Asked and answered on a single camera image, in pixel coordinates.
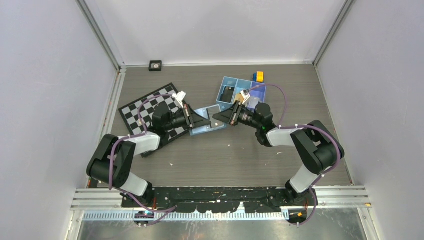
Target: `small black box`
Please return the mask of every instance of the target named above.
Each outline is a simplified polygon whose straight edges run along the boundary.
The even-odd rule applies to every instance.
[[[160,72],[162,70],[162,60],[150,61],[148,70],[150,72]]]

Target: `gray wood tabletop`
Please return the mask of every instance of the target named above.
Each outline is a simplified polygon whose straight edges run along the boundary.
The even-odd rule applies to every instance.
[[[251,80],[256,71],[264,72],[266,83],[284,89],[288,98],[284,126],[320,120],[334,133],[312,65],[164,66],[160,72],[131,67],[126,72],[118,107],[168,83],[187,93],[185,100],[193,109],[215,105],[223,77]],[[284,107],[281,92],[268,87],[265,102],[277,123]],[[118,112],[112,134],[129,134]],[[294,147],[261,146],[255,130],[239,124],[196,136],[186,134],[147,158],[135,156],[131,171],[157,187],[284,186],[301,165]],[[350,185],[344,160],[317,185]]]

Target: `yellow and blue toy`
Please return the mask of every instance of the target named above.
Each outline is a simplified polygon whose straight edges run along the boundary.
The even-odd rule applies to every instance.
[[[257,83],[263,83],[264,82],[264,72],[263,71],[257,71],[256,73],[253,73],[253,82]]]

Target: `chessboard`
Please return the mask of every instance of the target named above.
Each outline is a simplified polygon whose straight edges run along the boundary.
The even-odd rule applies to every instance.
[[[143,131],[143,126],[140,124],[139,121],[139,117],[137,115],[138,112],[138,108],[140,107],[140,105],[146,101],[147,99],[153,97],[153,96],[158,96],[158,95],[163,95],[163,94],[177,94],[178,90],[177,88],[174,86],[174,84],[169,83],[166,86],[163,86],[145,96],[140,97],[137,100],[134,100],[133,102],[128,103],[127,105],[119,108],[119,113],[123,119],[123,121],[125,122],[126,128],[128,129],[129,133],[131,135],[134,134],[140,134]],[[160,96],[156,99],[151,100],[150,102],[146,103],[145,105],[143,105],[141,107],[140,110],[140,115],[143,118],[144,122],[147,125],[147,128],[149,128],[152,125],[152,115],[154,112],[154,108],[157,104],[160,104],[162,102],[166,102],[166,104],[168,105],[169,109],[175,113],[179,108],[175,102],[175,100],[173,98],[171,98],[170,96]],[[166,145],[171,143],[172,141],[174,141],[175,139],[183,136],[184,134],[187,134],[189,132],[189,128],[184,126],[184,127],[179,127],[179,128],[175,128],[172,129],[170,131],[168,131],[169,133],[169,139],[166,142]],[[143,158],[147,157],[148,155],[152,154],[154,151],[149,151],[149,152],[145,152],[142,153],[141,156]]]

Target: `white wall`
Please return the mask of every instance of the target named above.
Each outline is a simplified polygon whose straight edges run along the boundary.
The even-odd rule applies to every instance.
[[[74,0],[2,1],[0,23],[0,239],[59,240],[116,72]]]
[[[318,66],[384,239],[424,235],[424,4],[357,0]]]
[[[127,65],[315,59],[345,0],[90,0]]]

